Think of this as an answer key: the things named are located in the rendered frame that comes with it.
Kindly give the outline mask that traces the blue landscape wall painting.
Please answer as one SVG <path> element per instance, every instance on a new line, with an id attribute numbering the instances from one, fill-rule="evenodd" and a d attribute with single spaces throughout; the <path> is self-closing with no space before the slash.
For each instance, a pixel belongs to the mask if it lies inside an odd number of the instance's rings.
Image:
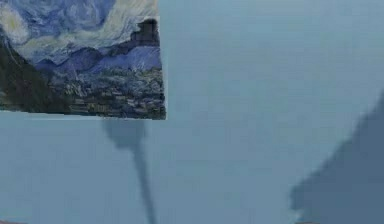
<path id="1" fill-rule="evenodd" d="M 158 0 L 0 0 L 0 111 L 165 119 Z"/>

